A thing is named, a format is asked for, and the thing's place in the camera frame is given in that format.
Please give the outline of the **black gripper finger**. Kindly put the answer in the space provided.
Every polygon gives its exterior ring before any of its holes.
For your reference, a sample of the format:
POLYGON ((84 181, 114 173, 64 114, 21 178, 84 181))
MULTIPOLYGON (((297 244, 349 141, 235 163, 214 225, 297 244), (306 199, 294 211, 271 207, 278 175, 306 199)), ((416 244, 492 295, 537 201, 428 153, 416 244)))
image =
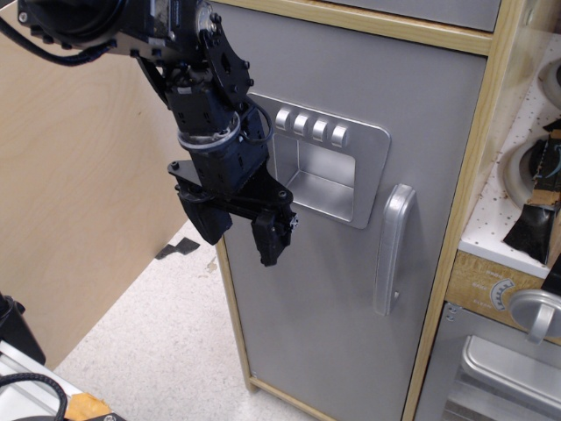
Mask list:
POLYGON ((186 192, 180 192, 178 197, 188 219, 209 244, 215 245, 231 228, 231 215, 215 207, 210 200, 202 200, 186 192))
POLYGON ((252 221, 251 226, 260 262, 265 267, 271 267, 277 264, 281 253, 290 245, 292 232, 298 226, 298 217, 291 212, 285 219, 270 210, 264 210, 252 221))

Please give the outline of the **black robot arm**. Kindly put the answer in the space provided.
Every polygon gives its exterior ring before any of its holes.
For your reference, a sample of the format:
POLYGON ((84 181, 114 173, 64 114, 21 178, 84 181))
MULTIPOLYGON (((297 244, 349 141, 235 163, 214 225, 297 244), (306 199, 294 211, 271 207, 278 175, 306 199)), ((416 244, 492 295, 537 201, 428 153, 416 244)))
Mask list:
POLYGON ((173 113, 189 159, 169 165, 188 218, 216 244, 232 217, 250 221, 261 263, 274 265, 297 217, 292 193, 268 172, 273 124, 248 95, 250 65, 232 49, 221 17, 205 1, 21 1, 27 51, 75 67, 104 54, 134 58, 173 113))

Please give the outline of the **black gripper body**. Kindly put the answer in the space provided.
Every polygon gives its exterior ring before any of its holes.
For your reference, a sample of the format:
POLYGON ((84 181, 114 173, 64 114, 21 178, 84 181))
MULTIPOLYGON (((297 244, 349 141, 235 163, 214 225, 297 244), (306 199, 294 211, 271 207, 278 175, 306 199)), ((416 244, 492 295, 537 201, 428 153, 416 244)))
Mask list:
POLYGON ((268 172, 268 140, 243 132, 211 136, 178 133, 190 161, 174 161, 178 197, 190 219, 227 219, 231 214, 255 219, 270 211, 276 219, 293 219, 292 193, 268 172))

